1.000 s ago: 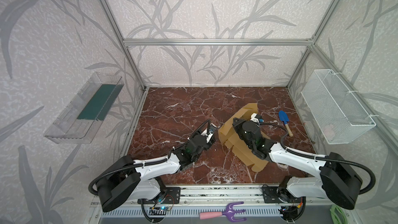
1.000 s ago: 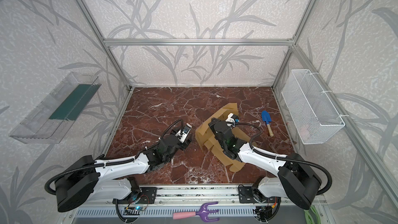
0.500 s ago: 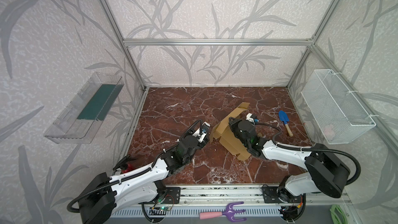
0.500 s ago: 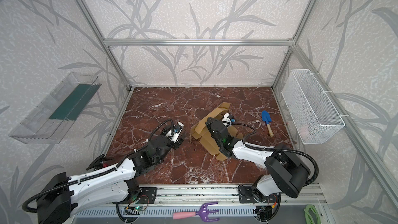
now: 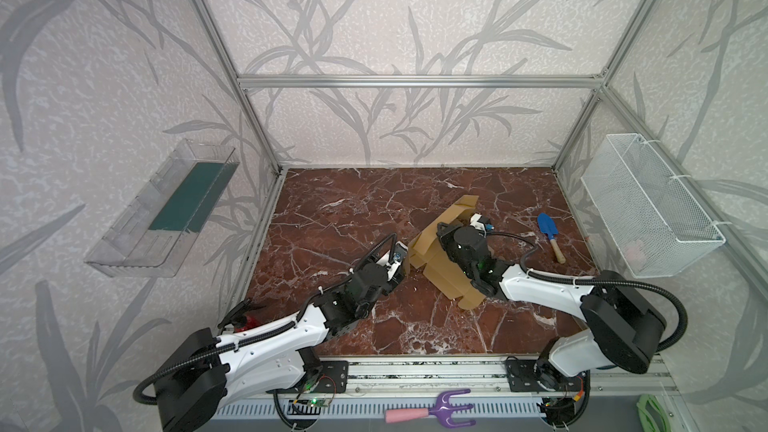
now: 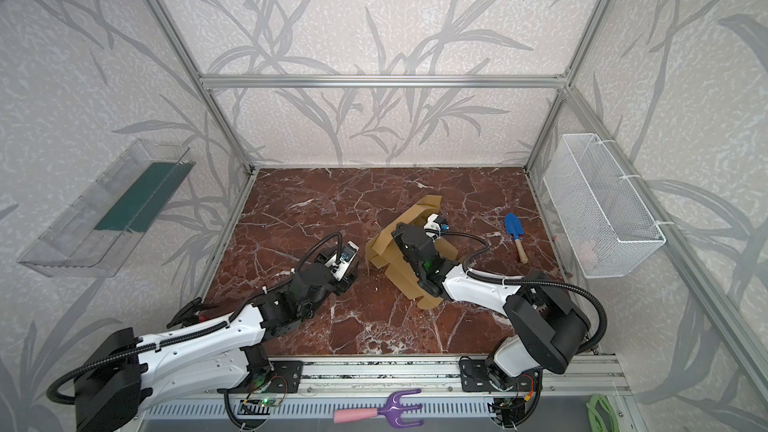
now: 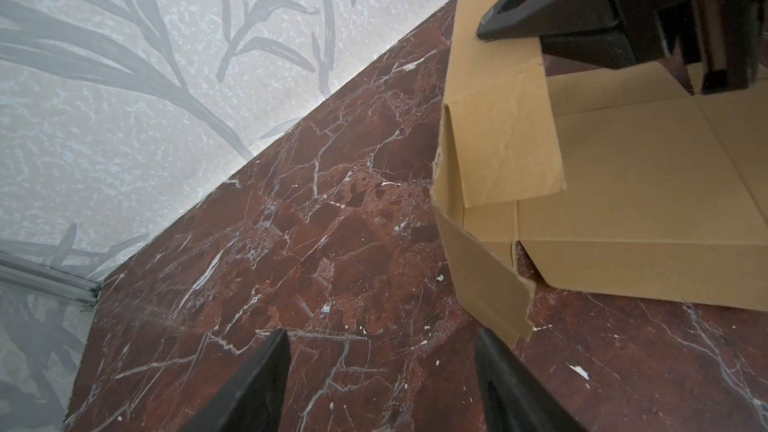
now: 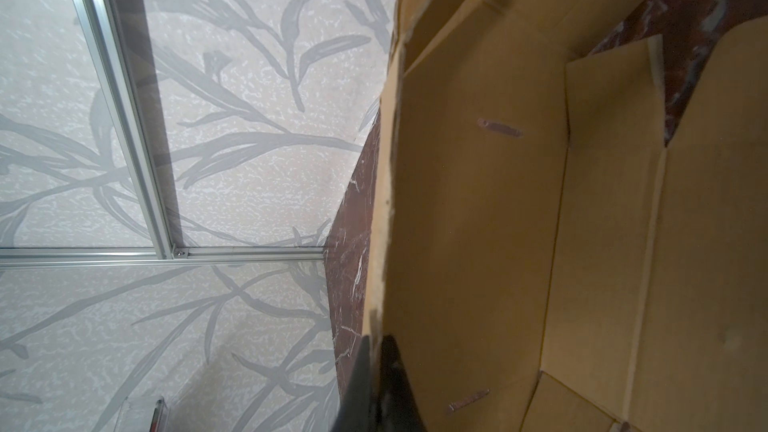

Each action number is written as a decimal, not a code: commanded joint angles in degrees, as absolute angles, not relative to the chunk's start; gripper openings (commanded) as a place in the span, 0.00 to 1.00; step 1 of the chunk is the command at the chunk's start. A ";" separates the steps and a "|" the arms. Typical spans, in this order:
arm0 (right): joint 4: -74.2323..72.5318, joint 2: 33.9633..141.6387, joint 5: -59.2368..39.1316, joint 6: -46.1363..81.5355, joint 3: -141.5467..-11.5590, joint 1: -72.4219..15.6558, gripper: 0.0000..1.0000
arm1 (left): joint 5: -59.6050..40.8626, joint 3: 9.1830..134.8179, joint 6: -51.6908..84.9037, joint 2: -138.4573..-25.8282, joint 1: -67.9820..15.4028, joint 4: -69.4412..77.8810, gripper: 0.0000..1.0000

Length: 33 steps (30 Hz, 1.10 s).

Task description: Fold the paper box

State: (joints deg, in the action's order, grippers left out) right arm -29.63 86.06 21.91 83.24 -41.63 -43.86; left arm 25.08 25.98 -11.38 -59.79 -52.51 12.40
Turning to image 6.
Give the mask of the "brown cardboard box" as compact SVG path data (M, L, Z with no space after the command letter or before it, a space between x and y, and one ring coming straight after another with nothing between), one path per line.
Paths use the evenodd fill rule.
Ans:
M441 202L441 195L425 196L365 245L367 261L375 268L383 270L385 276L407 299L417 299L417 306L423 310L437 307L444 300L448 300L448 295L442 291L438 292L438 296L433 296L418 284L418 274L407 261L406 253L400 250L393 233L400 223L422 229L431 215L440 212Z

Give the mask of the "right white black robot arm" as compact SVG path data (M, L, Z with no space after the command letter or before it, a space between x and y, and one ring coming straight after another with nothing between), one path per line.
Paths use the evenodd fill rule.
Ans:
M458 262L438 251L436 242L445 236L470 238L483 248ZM392 238L428 295L507 317L516 335L489 356L489 366L505 376L517 377L535 368L562 374L574 356L594 349L607 331L604 306L584 288L542 274L515 277L471 268L469 262L489 249L480 237L399 223Z

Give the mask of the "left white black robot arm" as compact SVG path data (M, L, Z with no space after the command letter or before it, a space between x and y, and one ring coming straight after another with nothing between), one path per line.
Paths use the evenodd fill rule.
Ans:
M289 280L228 314L156 334L112 333L82 366L53 381L47 399L74 407L79 431L116 431L160 403L267 377L264 343L298 329L356 279L359 246L339 232L328 237L334 247L321 239Z

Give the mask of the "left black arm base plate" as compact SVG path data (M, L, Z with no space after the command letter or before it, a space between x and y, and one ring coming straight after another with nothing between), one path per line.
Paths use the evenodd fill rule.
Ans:
M301 382L304 363L299 360L270 363L272 369L251 373L239 389L248 393L295 394Z

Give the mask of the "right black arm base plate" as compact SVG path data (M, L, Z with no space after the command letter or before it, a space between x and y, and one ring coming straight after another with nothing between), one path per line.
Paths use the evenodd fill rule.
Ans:
M458 361L464 392L522 392L533 395L540 391L540 364L530 357L495 361L492 357L474 359L462 356Z

